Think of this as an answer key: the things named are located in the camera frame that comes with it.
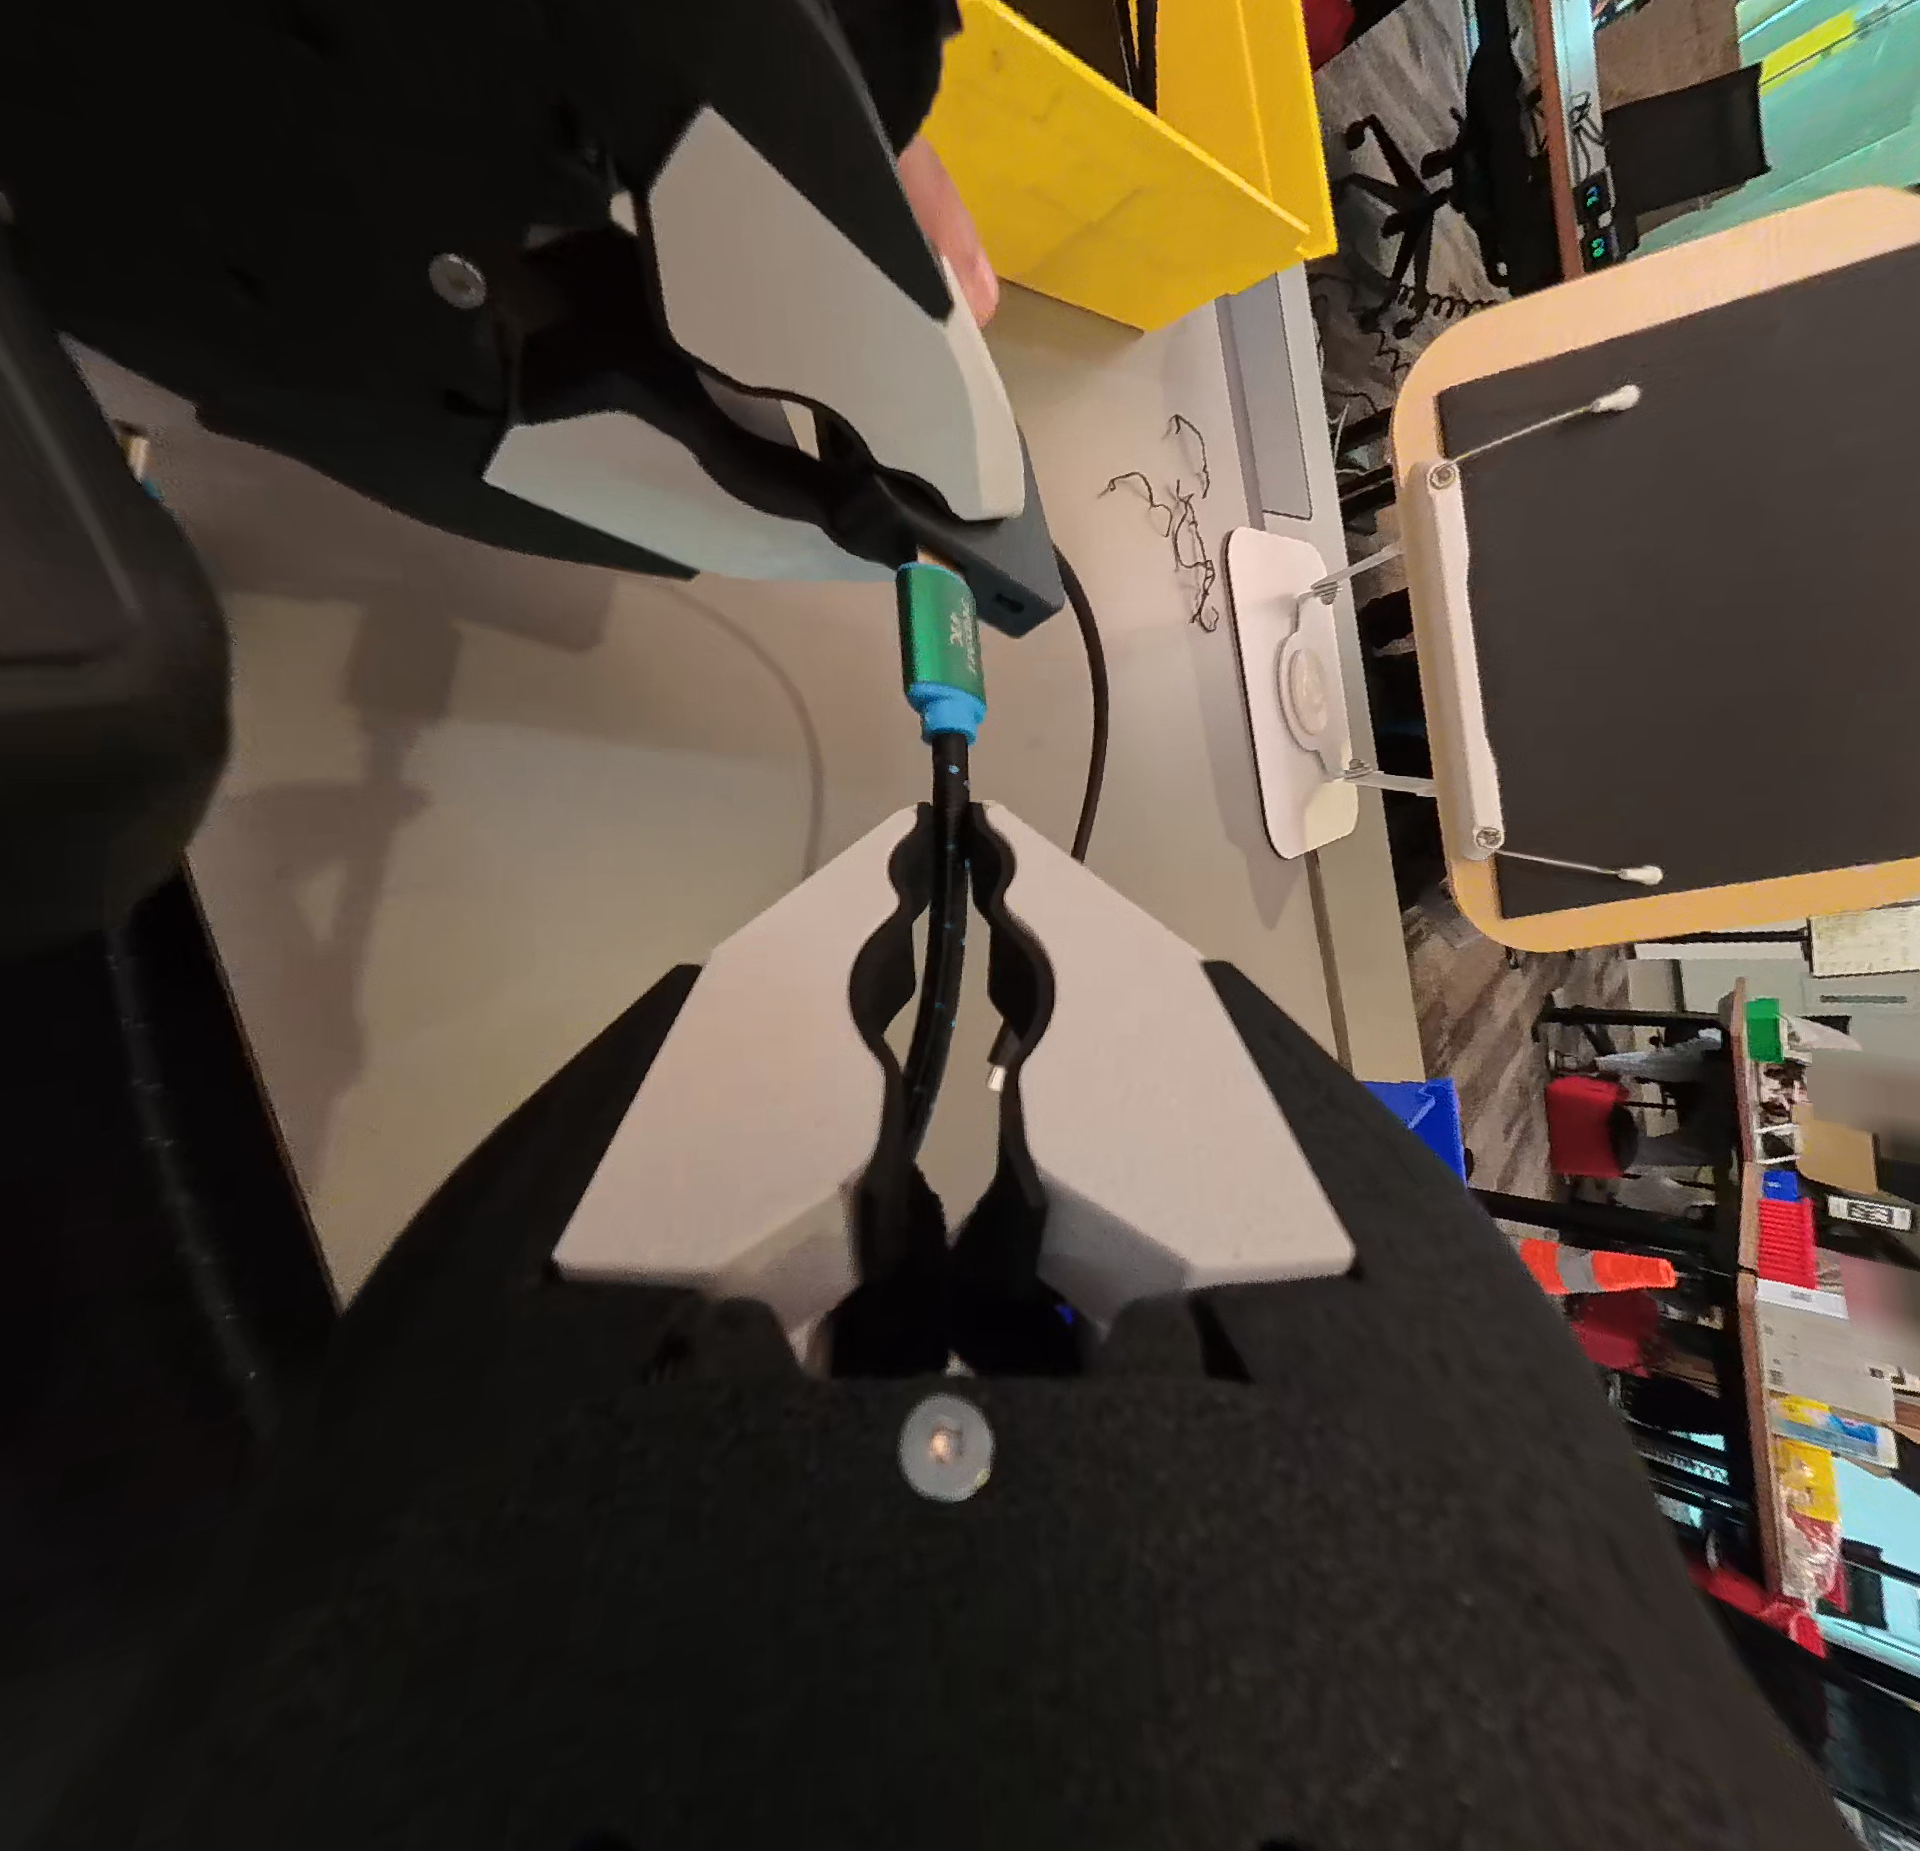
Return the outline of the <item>black hdmi switch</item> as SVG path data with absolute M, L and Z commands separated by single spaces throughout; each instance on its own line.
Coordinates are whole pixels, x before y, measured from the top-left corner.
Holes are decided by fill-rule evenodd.
M 971 589 L 980 623 L 1007 637 L 1027 637 L 1065 607 L 1064 570 L 1023 435 L 1017 435 L 1017 452 L 1023 465 L 1021 509 L 1001 519 L 960 519 L 917 480 L 900 472 L 877 474 L 877 489 L 913 534 L 910 540 L 928 563 L 960 574 Z

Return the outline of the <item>wooden-framed black book stand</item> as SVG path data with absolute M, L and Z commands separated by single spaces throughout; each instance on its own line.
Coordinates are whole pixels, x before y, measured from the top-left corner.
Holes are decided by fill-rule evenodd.
M 1397 540 L 1223 544 L 1270 849 L 1437 810 L 1530 952 L 1918 899 L 1918 192 L 1838 192 L 1463 319 Z

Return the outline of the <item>blue plastic bin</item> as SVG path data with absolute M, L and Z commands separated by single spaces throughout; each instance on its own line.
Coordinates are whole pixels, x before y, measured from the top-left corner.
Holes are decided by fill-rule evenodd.
M 1461 1113 L 1461 1089 L 1455 1077 L 1427 1080 L 1364 1080 L 1364 1089 L 1405 1124 L 1453 1173 L 1463 1183 L 1474 1179 L 1474 1153 L 1467 1143 L 1467 1123 Z

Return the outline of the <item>yellow plastic bin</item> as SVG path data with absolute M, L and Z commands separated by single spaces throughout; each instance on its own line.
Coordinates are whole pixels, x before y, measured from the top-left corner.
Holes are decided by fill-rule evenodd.
M 1137 330 L 1338 249 L 1344 0 L 958 0 L 927 133 L 1001 279 Z

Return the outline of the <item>tangled black thread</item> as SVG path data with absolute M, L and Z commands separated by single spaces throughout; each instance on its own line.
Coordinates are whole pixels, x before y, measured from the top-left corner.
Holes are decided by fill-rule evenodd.
M 1213 455 L 1203 429 L 1180 412 L 1170 415 L 1164 443 L 1164 476 L 1141 469 L 1118 472 L 1100 489 L 1100 496 L 1118 494 L 1143 509 L 1145 523 L 1165 543 L 1190 624 L 1213 637 L 1223 623 L 1221 566 L 1203 512 L 1215 486 Z

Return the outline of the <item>person's left hand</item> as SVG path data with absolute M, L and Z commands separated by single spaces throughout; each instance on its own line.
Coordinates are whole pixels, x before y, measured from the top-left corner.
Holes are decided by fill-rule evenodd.
M 974 217 L 927 133 L 900 152 L 900 185 L 933 249 L 950 265 L 974 326 L 987 327 L 1001 303 L 995 262 Z

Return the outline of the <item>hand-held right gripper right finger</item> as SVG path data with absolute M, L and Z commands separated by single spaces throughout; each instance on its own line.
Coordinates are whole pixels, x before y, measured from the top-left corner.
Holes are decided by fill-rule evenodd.
M 1261 1053 L 1290 1016 L 1001 806 L 971 807 L 998 1166 L 960 1363 L 1075 1374 L 1141 1303 L 1340 1279 L 1357 1241 Z

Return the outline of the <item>wooden storage shelf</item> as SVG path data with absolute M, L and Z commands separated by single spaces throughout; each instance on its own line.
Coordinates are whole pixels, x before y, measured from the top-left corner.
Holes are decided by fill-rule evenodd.
M 1735 983 L 1741 1401 L 1763 1589 L 1845 1610 L 1840 1471 L 1918 1449 L 1918 1062 L 1813 1044 Z

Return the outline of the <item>black office chair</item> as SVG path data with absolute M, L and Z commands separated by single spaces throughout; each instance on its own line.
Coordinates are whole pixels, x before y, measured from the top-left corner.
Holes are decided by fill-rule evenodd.
M 1365 196 L 1381 207 L 1381 239 L 1391 242 L 1388 275 L 1375 277 L 1381 300 L 1361 312 L 1370 330 L 1388 327 L 1413 337 L 1427 319 L 1471 315 L 1477 303 L 1445 305 L 1431 285 L 1437 213 L 1457 212 L 1470 226 L 1485 283 L 1500 295 L 1530 296 L 1554 285 L 1560 246 L 1550 160 L 1535 145 L 1533 100 L 1513 39 L 1474 46 L 1467 105 L 1455 109 L 1453 145 L 1415 165 L 1378 115 L 1347 125 L 1344 145 L 1357 152 L 1375 143 L 1385 177 L 1347 170 L 1333 183 L 1334 196 Z

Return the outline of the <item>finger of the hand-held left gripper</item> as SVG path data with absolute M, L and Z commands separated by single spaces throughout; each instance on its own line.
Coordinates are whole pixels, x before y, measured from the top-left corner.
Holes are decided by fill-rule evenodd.
M 511 375 L 511 422 L 483 480 L 521 503 L 691 574 L 750 583 L 880 583 L 900 554 L 860 554 L 808 513 L 770 512 L 710 472 L 691 440 L 647 422 L 618 375 Z
M 647 212 L 675 342 L 743 390 L 805 399 L 958 519 L 1023 512 L 1023 446 L 968 303 L 934 260 L 927 312 L 713 109 Z

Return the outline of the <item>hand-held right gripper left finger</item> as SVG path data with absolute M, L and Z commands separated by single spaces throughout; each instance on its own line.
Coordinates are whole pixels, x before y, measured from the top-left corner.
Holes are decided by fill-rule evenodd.
M 554 1246 L 563 1279 L 750 1300 L 811 1349 L 858 1284 L 887 1097 L 855 964 L 921 823 L 887 816 L 710 952 Z

